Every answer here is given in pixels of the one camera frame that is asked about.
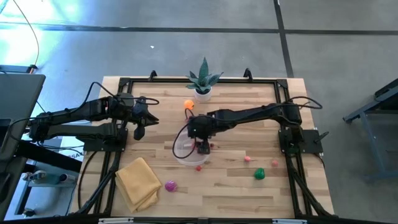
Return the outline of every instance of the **transparent bowl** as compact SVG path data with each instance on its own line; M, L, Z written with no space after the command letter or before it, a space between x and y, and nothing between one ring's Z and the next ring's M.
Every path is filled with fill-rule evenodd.
M192 151L192 144L195 142L194 139L188 137L188 130L187 127L185 127L182 132L180 133L180 136L177 138L175 141L175 146L174 146L174 153L178 157L184 157L188 155ZM204 154L198 154L198 151L195 149L193 153L188 156L185 159L179 159L179 163L186 165L186 166L199 166L200 164L203 164L206 162L206 160L209 158L208 155Z

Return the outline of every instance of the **towel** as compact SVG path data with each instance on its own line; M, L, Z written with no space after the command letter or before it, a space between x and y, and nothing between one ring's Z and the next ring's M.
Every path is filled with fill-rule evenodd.
M116 186L131 213L142 211L158 200L157 191L162 184L143 158L137 158L116 172Z

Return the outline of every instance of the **wooden table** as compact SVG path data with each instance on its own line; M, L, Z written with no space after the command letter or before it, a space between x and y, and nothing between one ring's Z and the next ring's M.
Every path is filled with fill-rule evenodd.
M104 77L103 85L112 93L117 93L120 77ZM305 96L304 80L287 79L290 96ZM149 111L160 119L160 124L146 127L146 134L140 141L132 138L133 124L127 128L131 133L126 150L122 154L120 168L138 157L143 157L164 184L174 180L177 192L159 190L156 205L139 213L131 214L119 190L116 188L112 216L135 217L239 217L275 218L293 217L292 199L287 177L284 156L280 153L275 121L256 121L236 126L219 133L211 142L212 150L203 169L183 166L172 155L172 143L177 132L185 124L183 102L194 100L193 90L185 88L186 83L135 83L132 94L146 96L160 101L157 106L149 106ZM99 96L107 94L101 91ZM205 114L218 109L243 110L275 102L274 88L266 84L227 84L218 83L213 87L211 100L196 103L193 112ZM306 103L295 100L295 103ZM303 129L314 127L311 111L301 109ZM244 156L252 161L245 163ZM88 165L81 186L81 199L84 203L98 186L104 153L99 152ZM272 167L271 161L279 161ZM303 154L303 164L307 184L324 208L333 213L328 183L321 161L314 155ZM255 180L254 171L263 167L266 178ZM302 194L298 190L300 208L304 212ZM108 187L104 190L102 209L106 204ZM77 194L73 199L71 212L77 210Z

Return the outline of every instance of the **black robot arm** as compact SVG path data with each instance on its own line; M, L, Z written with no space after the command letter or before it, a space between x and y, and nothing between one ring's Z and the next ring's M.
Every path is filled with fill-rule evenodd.
M281 125L291 128L298 141L303 138L299 106L289 101L241 111L216 110L207 115L192 116L188 120L188 136L203 140L198 143L198 153L209 154L208 139L215 136L216 133L232 129L238 124L265 119L273 119Z
M101 121L104 119L121 120L122 126L106 123L100 126L63 125L73 121ZM63 111L41 113L29 121L29 137L33 142L42 142L55 136L76 136L85 139L102 139L103 141L117 139L119 130L127 123L137 124L134 139L140 140L145 135L145 127L158 124L158 119L148 111L146 99L133 98L132 95L108 96L97 100L87 101L78 108Z

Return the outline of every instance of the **concrete floor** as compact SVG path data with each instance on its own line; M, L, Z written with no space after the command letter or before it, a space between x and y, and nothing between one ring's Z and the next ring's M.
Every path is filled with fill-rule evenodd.
M18 2L32 22L47 24L277 28L271 0ZM398 29L398 2L393 0L280 0L280 7L286 29ZM24 21L12 1L0 14L2 21ZM151 70L186 75L203 56L210 70L225 76L240 77L249 67L255 77L287 77L279 34L36 32L37 73L47 76L39 101L48 111L80 104L89 84L105 75L148 76ZM397 78L398 36L288 35L287 45L294 77L304 78L308 94L324 105L313 117L320 131L330 131L323 147L335 213L397 223L398 179L363 180L376 171L368 140L360 122L347 125L341 118ZM26 65L35 59L28 27L0 30L0 49L0 64ZM90 98L98 92L96 88ZM66 204L68 199L65 194L60 200Z

